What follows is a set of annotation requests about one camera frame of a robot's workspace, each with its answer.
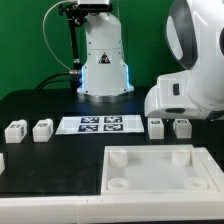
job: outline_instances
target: printed marker sheet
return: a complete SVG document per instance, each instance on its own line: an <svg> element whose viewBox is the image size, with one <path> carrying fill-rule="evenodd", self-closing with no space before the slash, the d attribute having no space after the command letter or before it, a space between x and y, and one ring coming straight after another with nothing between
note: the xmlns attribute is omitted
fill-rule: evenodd
<svg viewBox="0 0 224 224"><path fill-rule="evenodd" d="M144 132L140 115L63 117L56 135Z"/></svg>

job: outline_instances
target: white cube with black marking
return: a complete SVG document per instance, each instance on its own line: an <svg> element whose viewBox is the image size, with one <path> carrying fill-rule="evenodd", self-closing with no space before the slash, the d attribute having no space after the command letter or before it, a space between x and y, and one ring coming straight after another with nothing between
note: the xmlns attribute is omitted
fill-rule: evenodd
<svg viewBox="0 0 224 224"><path fill-rule="evenodd" d="M162 119L149 118L148 132L150 139L164 139L164 125Z"/></svg>
<svg viewBox="0 0 224 224"><path fill-rule="evenodd" d="M53 133L53 121L51 119L40 120L33 128L34 142L48 142Z"/></svg>
<svg viewBox="0 0 224 224"><path fill-rule="evenodd" d="M177 138L191 138L192 125L187 119L176 119L173 123L173 130Z"/></svg>
<svg viewBox="0 0 224 224"><path fill-rule="evenodd" d="M6 143L20 143L27 134L27 122L25 120L13 121L5 129Z"/></svg>
<svg viewBox="0 0 224 224"><path fill-rule="evenodd" d="M0 175L2 174L4 170L5 170L4 157L3 157L3 153L0 153Z"/></svg>

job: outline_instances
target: green background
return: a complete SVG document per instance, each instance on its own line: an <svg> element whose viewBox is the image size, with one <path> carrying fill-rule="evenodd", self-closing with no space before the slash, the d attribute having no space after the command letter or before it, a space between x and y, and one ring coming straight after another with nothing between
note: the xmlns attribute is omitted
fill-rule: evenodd
<svg viewBox="0 0 224 224"><path fill-rule="evenodd" d="M65 69L48 51L42 33L47 10L58 0L0 1L0 99L21 89L34 89L48 76ZM158 75L180 71L166 44L164 28L173 0L114 0L113 14L122 23L125 61L134 86L151 86ZM65 16L54 10L47 20L47 36L56 55L72 67ZM85 30L78 30L85 62ZM48 88L69 87L54 84Z"/></svg>

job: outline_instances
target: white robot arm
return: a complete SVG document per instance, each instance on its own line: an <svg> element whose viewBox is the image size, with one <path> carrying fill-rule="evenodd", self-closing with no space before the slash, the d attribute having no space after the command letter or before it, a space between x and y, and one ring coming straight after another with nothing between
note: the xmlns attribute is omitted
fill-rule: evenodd
<svg viewBox="0 0 224 224"><path fill-rule="evenodd" d="M129 84L128 66L122 56L120 21L105 12L109 0L78 0L87 16L87 61L82 67L82 85L78 96L94 102L114 102L133 92Z"/></svg>
<svg viewBox="0 0 224 224"><path fill-rule="evenodd" d="M145 115L218 119L224 115L224 3L175 0L166 25L168 45L186 71L158 78Z"/></svg>

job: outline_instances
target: black tabletop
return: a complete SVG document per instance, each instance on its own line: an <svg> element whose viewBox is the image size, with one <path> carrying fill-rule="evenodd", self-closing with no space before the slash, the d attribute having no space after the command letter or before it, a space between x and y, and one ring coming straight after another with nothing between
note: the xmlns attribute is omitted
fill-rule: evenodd
<svg viewBox="0 0 224 224"><path fill-rule="evenodd" d="M104 148L108 145L193 144L206 147L224 169L224 122L191 120L191 139L177 139L173 120L164 120L165 139L150 140L144 99L139 88L132 98L117 103L77 99L69 89L23 90L0 101L0 151L6 170L0 176L0 197L99 195ZM145 133L55 135L48 143L34 143L32 128L51 118L56 131L64 116L141 115ZM4 129L13 120L25 119L28 134L20 144L5 144Z"/></svg>

